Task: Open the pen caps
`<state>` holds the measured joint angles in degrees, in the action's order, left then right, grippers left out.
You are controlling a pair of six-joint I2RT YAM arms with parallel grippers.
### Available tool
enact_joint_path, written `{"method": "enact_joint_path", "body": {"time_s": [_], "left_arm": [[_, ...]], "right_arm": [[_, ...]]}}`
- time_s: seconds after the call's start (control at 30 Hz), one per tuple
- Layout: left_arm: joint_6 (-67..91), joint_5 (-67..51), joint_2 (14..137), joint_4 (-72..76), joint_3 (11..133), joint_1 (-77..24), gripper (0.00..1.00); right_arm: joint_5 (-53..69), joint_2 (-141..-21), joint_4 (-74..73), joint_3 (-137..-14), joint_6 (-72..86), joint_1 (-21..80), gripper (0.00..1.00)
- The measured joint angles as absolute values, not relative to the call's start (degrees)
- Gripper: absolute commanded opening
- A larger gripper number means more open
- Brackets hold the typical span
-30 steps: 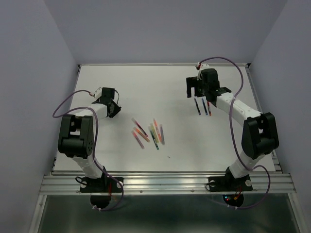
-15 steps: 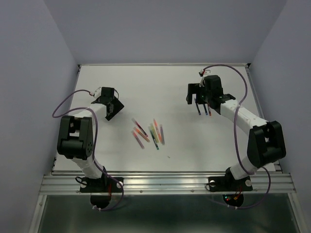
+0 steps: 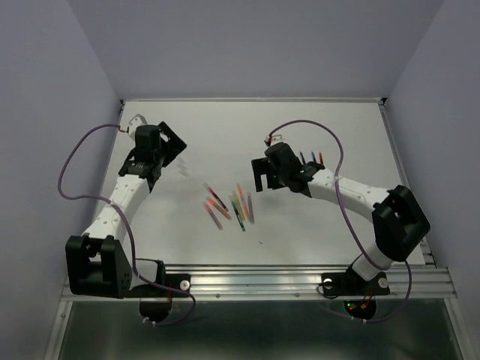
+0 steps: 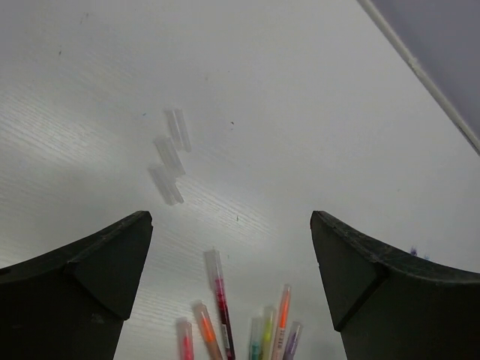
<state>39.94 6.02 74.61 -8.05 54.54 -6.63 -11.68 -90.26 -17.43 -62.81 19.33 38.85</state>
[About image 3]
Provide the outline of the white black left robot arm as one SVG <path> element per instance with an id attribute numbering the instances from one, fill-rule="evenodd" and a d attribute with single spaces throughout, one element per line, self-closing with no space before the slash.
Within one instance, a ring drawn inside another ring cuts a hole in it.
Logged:
<path id="1" fill-rule="evenodd" d="M 153 191 L 162 169 L 187 145 L 166 122 L 146 124 L 141 115 L 132 119 L 124 132 L 133 139 L 134 147 L 118 171 L 112 194 L 97 197 L 104 204 L 100 213 L 81 235 L 72 235 L 65 245 L 70 291 L 81 296 L 123 299 L 141 286 L 152 296 L 187 297 L 187 291 L 167 286 L 161 261 L 155 261 L 155 270 L 141 275 L 136 255 L 127 256 L 122 245 L 125 237 L 134 237 L 131 221 Z"/>

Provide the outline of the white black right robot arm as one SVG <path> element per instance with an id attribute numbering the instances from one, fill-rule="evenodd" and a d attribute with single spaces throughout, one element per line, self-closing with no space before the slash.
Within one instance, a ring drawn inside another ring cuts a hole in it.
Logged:
<path id="1" fill-rule="evenodd" d="M 361 254 L 345 274 L 345 284 L 354 293 L 367 289 L 380 273 L 393 263 L 402 263 L 429 233 L 431 225 L 413 192 L 403 185 L 393 189 L 372 187 L 344 178 L 311 161 L 302 162 L 285 142 L 265 150 L 265 156 L 251 161 L 257 192 L 267 188 L 288 188 L 315 200 L 325 200 L 340 207 L 347 227 L 353 228 L 347 211 L 373 224 L 375 240 L 369 248 L 358 243 Z"/>

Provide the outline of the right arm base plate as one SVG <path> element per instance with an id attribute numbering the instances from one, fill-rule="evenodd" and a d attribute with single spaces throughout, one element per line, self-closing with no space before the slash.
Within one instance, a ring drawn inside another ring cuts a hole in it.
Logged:
<path id="1" fill-rule="evenodd" d="M 372 280 L 364 280 L 355 272 L 324 273 L 318 288 L 327 298 L 364 296 L 371 292 L 374 296 L 387 296 L 391 293 L 385 272 L 380 272 Z"/>

